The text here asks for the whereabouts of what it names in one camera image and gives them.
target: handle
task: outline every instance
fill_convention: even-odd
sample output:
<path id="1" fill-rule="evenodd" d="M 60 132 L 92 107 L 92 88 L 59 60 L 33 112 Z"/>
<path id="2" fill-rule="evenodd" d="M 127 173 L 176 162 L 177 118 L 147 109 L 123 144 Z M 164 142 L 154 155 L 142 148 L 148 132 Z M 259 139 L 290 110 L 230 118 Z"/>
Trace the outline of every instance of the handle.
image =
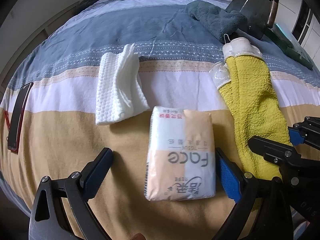
<path id="1" fill-rule="evenodd" d="M 271 1 L 271 6 L 270 6 L 270 12 L 269 12 L 269 17 L 266 22 L 266 26 L 269 29 L 273 28 L 273 24 L 275 23 L 277 12 L 278 12 L 278 7 L 279 7 L 279 0 L 270 0 Z"/>

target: finger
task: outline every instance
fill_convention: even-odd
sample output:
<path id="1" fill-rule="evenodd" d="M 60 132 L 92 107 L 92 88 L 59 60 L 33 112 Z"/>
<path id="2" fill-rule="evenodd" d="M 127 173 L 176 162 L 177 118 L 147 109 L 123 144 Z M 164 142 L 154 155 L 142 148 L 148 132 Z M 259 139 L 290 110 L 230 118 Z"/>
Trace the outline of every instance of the finger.
<path id="1" fill-rule="evenodd" d="M 146 240 L 146 238 L 141 233 L 137 233 L 130 240 Z"/>

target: white towel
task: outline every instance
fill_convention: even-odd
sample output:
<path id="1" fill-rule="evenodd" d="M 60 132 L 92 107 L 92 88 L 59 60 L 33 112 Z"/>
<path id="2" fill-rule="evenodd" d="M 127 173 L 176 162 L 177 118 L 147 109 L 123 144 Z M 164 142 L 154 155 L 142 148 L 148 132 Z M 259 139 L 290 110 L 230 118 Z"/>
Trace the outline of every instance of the white towel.
<path id="1" fill-rule="evenodd" d="M 139 56 L 134 44 L 123 52 L 108 52 L 101 58 L 96 97 L 96 124 L 122 121 L 149 109 L 138 77 Z"/>

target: dark gray plush cloth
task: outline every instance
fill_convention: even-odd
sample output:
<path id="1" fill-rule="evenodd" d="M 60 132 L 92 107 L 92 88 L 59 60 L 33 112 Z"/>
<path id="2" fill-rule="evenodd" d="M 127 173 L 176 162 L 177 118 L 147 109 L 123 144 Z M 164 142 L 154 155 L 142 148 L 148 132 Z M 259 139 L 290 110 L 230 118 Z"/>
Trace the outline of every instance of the dark gray plush cloth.
<path id="1" fill-rule="evenodd" d="M 247 17 L 237 11 L 226 12 L 209 2 L 194 1 L 186 6 L 186 13 L 203 26 L 220 42 L 224 43 L 223 35 L 231 35 L 241 26 L 247 24 Z"/>

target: bed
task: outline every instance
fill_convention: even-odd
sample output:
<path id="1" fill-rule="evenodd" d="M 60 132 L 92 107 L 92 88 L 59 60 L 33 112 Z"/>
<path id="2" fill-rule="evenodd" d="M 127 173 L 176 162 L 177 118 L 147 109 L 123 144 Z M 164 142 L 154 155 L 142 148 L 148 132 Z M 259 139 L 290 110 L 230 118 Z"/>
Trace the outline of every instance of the bed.
<path id="1" fill-rule="evenodd" d="M 143 194 L 151 111 L 108 126 L 95 125 L 99 64 L 106 52 L 119 53 L 135 43 L 143 93 L 154 106 L 209 111 L 216 147 L 242 164 L 237 154 L 233 117 L 209 70 L 223 61 L 222 46 L 183 8 L 195 0 L 99 0 L 53 33 L 19 66 L 1 102 L 0 186 L 26 215 L 41 178 L 66 178 L 92 161 L 103 147 L 115 153 L 111 172 L 89 205 L 113 239 L 211 239 L 234 201 L 218 185 L 210 199 L 148 202 Z M 231 0 L 203 0 L 226 8 Z M 240 33 L 263 53 L 280 110 L 288 126 L 305 116 L 319 116 L 320 74 L 285 56 L 268 38 Z M 7 149 L 4 111 L 9 118 L 19 88 L 30 91 L 19 153 Z M 298 147 L 305 158 L 319 152 Z M 68 202 L 71 226 L 77 227 Z M 243 235 L 250 230 L 250 216 Z"/>

